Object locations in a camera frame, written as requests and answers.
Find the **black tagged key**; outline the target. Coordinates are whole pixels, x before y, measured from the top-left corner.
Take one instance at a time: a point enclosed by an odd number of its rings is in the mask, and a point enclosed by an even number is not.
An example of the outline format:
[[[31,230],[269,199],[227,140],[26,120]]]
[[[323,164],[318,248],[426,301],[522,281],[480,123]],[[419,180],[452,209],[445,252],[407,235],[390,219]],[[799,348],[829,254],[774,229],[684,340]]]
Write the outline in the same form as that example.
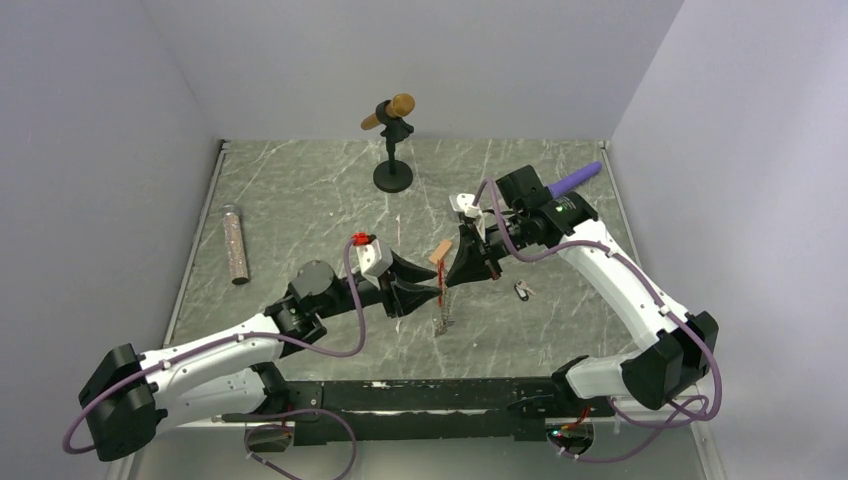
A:
[[[529,287],[526,281],[519,280],[514,284],[514,290],[521,301],[528,301],[536,293]]]

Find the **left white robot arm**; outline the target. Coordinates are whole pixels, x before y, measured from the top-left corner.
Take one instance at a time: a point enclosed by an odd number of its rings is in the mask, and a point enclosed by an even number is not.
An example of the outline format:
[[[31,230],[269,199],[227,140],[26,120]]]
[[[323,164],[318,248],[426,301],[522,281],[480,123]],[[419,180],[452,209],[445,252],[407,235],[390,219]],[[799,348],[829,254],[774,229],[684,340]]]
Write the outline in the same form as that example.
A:
[[[237,325],[176,347],[138,353],[123,344],[109,350],[78,400],[91,450],[114,461],[173,427],[220,414],[279,417],[289,392],[275,361],[316,346],[323,320],[380,305],[400,318],[439,296],[436,272],[378,244],[357,249],[360,265],[340,277],[331,265],[302,265],[284,296]]]

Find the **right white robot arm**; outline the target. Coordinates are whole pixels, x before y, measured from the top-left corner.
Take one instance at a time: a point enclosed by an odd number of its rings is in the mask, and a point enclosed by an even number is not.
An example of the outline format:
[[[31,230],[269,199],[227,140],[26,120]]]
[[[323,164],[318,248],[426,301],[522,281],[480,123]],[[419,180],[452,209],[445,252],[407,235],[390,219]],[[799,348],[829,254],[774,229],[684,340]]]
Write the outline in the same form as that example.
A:
[[[597,211],[575,191],[575,176],[545,185],[526,165],[497,180],[484,179],[474,194],[449,198],[459,222],[460,246],[449,287],[495,280],[500,262],[533,263],[558,256],[575,268],[612,307],[636,349],[603,358],[583,355],[551,376],[553,406],[578,414],[590,401],[631,398],[658,410],[711,376],[722,401],[714,356],[719,326],[706,311],[692,313],[651,280],[620,247]]]

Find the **red carabiner keyring with chain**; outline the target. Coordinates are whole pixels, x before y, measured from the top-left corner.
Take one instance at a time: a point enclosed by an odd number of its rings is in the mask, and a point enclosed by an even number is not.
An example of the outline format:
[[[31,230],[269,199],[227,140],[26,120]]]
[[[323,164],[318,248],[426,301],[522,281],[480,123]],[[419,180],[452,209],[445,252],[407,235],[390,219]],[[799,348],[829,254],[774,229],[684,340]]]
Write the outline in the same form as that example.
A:
[[[450,292],[445,283],[445,261],[443,259],[437,262],[437,275],[438,275],[438,287],[440,289],[440,295],[437,301],[439,307],[439,318],[436,320],[436,325],[434,327],[434,336],[440,337],[444,335],[450,325],[452,324],[451,320],[451,300],[450,300]]]

